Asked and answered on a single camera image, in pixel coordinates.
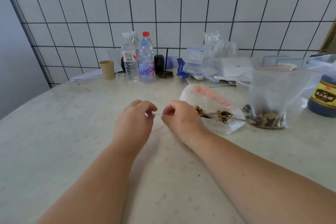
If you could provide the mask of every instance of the forearm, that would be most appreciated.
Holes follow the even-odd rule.
[[[190,148],[248,223],[331,223],[336,194],[213,133]]]
[[[119,223],[134,158],[109,145],[37,223]]]

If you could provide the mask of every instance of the table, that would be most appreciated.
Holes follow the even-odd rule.
[[[2,119],[0,223],[33,223],[109,144],[118,114],[131,101],[152,101],[161,113],[186,86],[177,77],[150,85],[124,76],[67,82]],[[212,89],[245,104],[236,87]],[[245,124],[225,137],[336,191],[335,121],[304,110],[286,130]],[[157,117],[153,130],[162,125]],[[245,222],[198,157],[163,127],[132,167],[122,223]]]

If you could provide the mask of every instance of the cup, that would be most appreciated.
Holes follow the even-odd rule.
[[[103,72],[103,76],[105,80],[110,80],[115,78],[114,73],[114,62],[111,60],[104,60],[99,62],[99,66],[101,71]]]

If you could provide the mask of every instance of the person's right hand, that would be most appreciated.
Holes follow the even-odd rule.
[[[162,112],[162,121],[184,144],[195,135],[209,132],[195,108],[185,101],[174,100]]]

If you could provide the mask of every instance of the white bottle cap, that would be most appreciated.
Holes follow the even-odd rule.
[[[123,38],[129,38],[129,36],[130,36],[129,32],[124,32],[123,33]]]

